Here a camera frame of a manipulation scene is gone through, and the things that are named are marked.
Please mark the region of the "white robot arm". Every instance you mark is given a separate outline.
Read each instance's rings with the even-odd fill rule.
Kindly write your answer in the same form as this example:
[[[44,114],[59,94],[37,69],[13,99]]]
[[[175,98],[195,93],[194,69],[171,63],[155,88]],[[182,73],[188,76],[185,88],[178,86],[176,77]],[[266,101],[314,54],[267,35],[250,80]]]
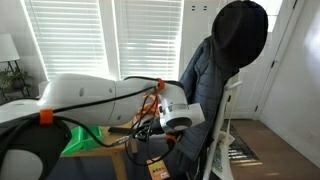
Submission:
[[[188,103],[177,81],[59,74],[40,97],[1,104],[0,180],[45,180],[70,142],[73,127],[123,125],[138,113],[145,94],[160,100],[160,117],[151,125],[154,134],[205,121],[201,105]]]

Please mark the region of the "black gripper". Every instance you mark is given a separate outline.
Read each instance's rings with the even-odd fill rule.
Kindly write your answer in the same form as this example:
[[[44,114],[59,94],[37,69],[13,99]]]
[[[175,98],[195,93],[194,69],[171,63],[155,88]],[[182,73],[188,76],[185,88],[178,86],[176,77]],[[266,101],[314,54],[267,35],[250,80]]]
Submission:
[[[158,116],[147,115],[142,119],[142,124],[136,128],[136,133],[134,135],[135,139],[146,140],[152,135],[163,134],[164,130],[160,124],[160,118]]]

